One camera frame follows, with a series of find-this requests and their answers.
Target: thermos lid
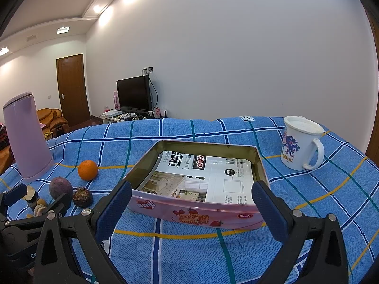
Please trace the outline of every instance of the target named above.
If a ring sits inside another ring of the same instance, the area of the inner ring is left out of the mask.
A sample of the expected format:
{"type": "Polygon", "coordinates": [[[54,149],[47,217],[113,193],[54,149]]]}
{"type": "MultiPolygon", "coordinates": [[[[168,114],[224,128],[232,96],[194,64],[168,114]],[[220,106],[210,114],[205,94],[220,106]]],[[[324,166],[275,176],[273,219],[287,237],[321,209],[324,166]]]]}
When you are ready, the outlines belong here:
{"type": "Polygon", "coordinates": [[[22,94],[20,94],[20,95],[18,95],[18,96],[16,96],[16,97],[13,97],[12,99],[8,100],[8,101],[5,103],[5,105],[3,105],[3,110],[4,110],[6,107],[8,107],[10,104],[16,102],[17,100],[20,100],[20,99],[22,99],[22,98],[25,98],[25,97],[28,97],[28,96],[31,96],[31,95],[33,95],[32,92],[25,92],[25,93],[22,93],[22,94]]]}

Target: floor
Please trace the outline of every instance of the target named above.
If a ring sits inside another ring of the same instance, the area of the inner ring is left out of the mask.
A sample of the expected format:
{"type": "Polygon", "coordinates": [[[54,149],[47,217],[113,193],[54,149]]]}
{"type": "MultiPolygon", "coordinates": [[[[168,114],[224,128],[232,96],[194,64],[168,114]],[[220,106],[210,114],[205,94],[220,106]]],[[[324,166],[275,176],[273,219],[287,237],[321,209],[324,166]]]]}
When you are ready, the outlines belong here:
{"type": "Polygon", "coordinates": [[[82,128],[85,128],[85,127],[88,127],[88,126],[96,126],[96,125],[101,125],[102,122],[101,121],[98,121],[94,118],[90,118],[88,121],[84,121],[80,124],[77,124],[73,127],[70,127],[70,132],[71,131],[74,131],[74,130],[78,130],[78,129],[82,129],[82,128]]]}

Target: paper inside box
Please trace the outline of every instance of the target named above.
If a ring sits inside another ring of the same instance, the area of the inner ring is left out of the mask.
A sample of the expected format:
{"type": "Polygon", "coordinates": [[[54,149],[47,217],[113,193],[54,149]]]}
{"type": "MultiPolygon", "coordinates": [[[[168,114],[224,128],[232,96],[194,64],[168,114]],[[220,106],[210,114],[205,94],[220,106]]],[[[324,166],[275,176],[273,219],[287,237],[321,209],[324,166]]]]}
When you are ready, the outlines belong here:
{"type": "Polygon", "coordinates": [[[253,204],[253,171],[246,159],[162,152],[138,190],[181,200],[253,204]]]}

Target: mug lid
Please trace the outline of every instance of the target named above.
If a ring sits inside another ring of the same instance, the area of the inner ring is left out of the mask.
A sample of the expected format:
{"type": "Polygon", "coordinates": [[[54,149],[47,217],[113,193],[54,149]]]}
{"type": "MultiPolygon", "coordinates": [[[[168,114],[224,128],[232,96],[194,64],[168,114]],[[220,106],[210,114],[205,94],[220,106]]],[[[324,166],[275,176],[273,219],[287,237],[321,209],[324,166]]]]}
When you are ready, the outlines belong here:
{"type": "Polygon", "coordinates": [[[319,124],[302,116],[286,116],[284,123],[297,131],[308,134],[320,135],[324,133],[324,128],[319,124]]]}

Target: orange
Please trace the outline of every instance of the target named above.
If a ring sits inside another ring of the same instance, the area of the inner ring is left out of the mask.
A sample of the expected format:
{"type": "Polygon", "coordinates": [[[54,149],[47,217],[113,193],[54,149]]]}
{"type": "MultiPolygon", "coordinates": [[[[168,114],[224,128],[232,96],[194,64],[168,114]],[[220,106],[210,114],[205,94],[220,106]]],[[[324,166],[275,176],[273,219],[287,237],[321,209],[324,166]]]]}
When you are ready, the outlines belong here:
{"type": "Polygon", "coordinates": [[[94,179],[97,175],[97,171],[97,164],[92,160],[85,160],[78,167],[78,174],[80,178],[85,181],[94,179]]]}

